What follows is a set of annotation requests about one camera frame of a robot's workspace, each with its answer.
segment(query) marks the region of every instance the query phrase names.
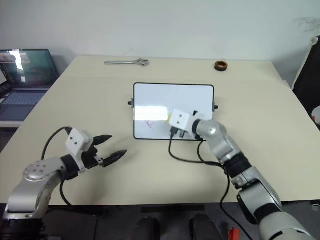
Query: red object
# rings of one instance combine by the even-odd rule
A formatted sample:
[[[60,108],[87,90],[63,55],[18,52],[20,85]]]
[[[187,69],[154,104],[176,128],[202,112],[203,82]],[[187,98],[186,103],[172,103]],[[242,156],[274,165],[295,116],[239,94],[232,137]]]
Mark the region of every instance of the red object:
[[[240,230],[233,227],[231,231],[228,231],[228,240],[240,240]]]

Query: whiteboard frame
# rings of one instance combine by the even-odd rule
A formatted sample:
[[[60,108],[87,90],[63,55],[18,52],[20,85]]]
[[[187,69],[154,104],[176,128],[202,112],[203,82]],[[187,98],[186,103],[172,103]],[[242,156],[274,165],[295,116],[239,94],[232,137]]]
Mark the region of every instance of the whiteboard frame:
[[[164,139],[164,138],[136,138],[135,133],[136,133],[136,128],[135,128],[135,107],[136,107],[136,102],[135,102],[135,86],[136,84],[148,84],[148,85],[182,85],[182,86],[208,86],[212,87],[212,117],[214,117],[214,111],[215,111],[215,87],[212,84],[183,84],[183,83],[161,83],[161,82],[135,82],[133,84],[133,101],[132,101],[132,108],[133,108],[133,137],[136,140],[164,140],[164,141],[169,141],[170,139]],[[183,139],[183,138],[173,138],[173,141],[200,141],[199,139]]]

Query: table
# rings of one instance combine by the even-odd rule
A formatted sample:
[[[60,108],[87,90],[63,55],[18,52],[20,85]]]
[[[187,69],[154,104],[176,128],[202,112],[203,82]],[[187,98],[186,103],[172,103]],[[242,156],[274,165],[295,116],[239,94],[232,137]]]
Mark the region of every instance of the table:
[[[62,126],[113,138],[98,147],[103,157],[122,149],[117,163],[95,167],[67,181],[64,191],[74,205],[137,205],[219,202],[227,186],[223,172],[202,164],[179,162],[168,154],[168,141],[133,137],[135,82],[211,84],[215,113],[278,192],[282,201],[320,199],[320,134],[288,84],[271,62],[228,61],[226,72],[214,60],[148,58],[150,65],[104,65],[131,57],[79,56],[27,117],[0,155],[0,201],[6,203],[24,168],[38,161],[49,136]],[[46,157],[64,156],[66,134],[51,141]],[[197,142],[174,141],[172,152],[196,159]],[[215,160],[206,143],[203,158]],[[226,202],[236,202],[231,187]],[[63,205],[59,191],[52,205]]]

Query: wrench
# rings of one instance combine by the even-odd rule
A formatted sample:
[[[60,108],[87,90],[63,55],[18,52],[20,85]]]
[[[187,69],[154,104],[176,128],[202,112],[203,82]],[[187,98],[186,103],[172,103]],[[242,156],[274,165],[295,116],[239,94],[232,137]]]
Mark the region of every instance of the wrench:
[[[134,61],[105,61],[105,65],[118,65],[118,64],[136,64],[142,67],[149,65],[149,60],[139,58]]]

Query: whiteboard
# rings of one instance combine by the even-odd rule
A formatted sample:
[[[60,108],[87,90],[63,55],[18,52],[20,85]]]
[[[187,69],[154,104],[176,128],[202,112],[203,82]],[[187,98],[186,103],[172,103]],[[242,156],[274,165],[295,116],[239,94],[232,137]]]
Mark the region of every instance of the whiteboard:
[[[212,119],[214,86],[137,82],[133,85],[133,103],[134,138],[169,140],[168,117],[174,109],[191,114],[197,111],[202,119]],[[183,138],[178,135],[173,139],[195,140],[188,134]]]

